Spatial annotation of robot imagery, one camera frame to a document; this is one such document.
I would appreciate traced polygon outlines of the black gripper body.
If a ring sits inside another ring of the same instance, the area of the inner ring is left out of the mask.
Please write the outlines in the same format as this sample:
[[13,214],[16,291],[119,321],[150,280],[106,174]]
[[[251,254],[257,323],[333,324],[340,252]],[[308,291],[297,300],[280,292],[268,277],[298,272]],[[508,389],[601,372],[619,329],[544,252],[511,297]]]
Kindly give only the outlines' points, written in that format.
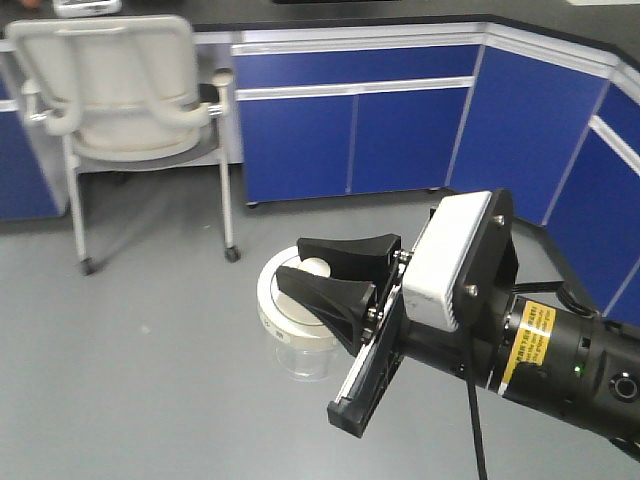
[[402,360],[409,357],[466,382],[472,430],[480,437],[475,387],[484,387],[497,370],[507,293],[518,271],[516,252],[504,252],[491,296],[476,320],[450,333],[408,319],[400,287],[403,267],[398,259],[391,265],[382,300],[373,308],[381,324],[362,341],[337,399],[328,404],[329,423],[360,438]]

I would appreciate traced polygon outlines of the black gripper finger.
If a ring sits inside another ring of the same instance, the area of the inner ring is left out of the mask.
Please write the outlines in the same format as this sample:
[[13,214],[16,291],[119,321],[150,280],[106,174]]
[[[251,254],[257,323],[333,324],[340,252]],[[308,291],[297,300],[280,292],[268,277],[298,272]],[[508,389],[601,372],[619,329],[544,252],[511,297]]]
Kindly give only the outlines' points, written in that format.
[[391,272],[393,254],[401,248],[401,237],[396,234],[355,240],[301,237],[296,246],[301,260],[325,261],[333,278],[384,285]]
[[314,314],[346,351],[357,356],[368,310],[375,305],[375,285],[368,281],[325,278],[303,270],[280,266],[279,290]]

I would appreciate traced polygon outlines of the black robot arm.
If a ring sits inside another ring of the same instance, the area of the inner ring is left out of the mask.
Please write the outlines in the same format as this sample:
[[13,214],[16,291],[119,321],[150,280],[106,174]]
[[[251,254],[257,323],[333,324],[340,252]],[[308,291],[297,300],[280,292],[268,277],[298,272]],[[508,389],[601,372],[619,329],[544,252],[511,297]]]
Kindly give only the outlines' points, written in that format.
[[639,454],[639,330],[602,319],[561,282],[519,284],[509,235],[485,235],[462,257],[453,282],[452,328],[417,311],[417,293],[444,277],[396,235],[302,238],[299,254],[328,276],[280,266],[279,290],[314,314],[354,357],[332,425],[361,436],[405,358],[462,379],[469,409],[485,388]]

